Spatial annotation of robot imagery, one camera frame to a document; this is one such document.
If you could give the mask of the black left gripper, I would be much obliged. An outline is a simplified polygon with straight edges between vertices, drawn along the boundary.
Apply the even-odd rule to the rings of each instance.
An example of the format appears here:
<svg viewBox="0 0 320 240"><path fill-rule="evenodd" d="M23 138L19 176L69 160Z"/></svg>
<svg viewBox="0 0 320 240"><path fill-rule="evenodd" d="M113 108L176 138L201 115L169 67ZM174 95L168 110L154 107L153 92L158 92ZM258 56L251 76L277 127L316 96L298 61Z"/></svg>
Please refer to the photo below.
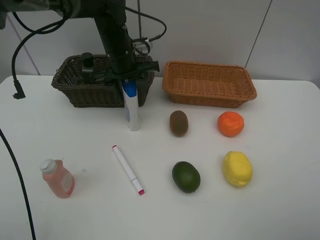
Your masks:
<svg viewBox="0 0 320 240"><path fill-rule="evenodd" d="M160 71L158 61L153 59L148 54L136 54L134 51L122 56L107 56L109 66L103 70L94 70L89 74L89 79L94 83L98 81L125 80L135 81L144 77L148 73Z"/></svg>

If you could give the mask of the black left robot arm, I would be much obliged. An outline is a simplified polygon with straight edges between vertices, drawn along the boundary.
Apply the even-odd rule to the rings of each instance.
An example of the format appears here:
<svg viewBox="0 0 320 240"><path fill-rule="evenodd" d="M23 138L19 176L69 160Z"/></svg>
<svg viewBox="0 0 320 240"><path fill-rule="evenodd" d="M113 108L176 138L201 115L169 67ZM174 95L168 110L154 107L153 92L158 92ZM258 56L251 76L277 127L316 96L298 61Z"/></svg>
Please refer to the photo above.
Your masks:
<svg viewBox="0 0 320 240"><path fill-rule="evenodd" d="M100 35L110 68L100 73L98 78L135 80L146 72L159 71L157 61L138 63L135 57L134 40L126 28L126 11L162 23L162 20L126 7L124 0L2 0L0 2L0 27L5 28L7 13L55 11L62 19L30 30L16 48L11 70L16 72L16 58L23 45L35 35L45 35L56 31L69 19L93 18Z"/></svg>

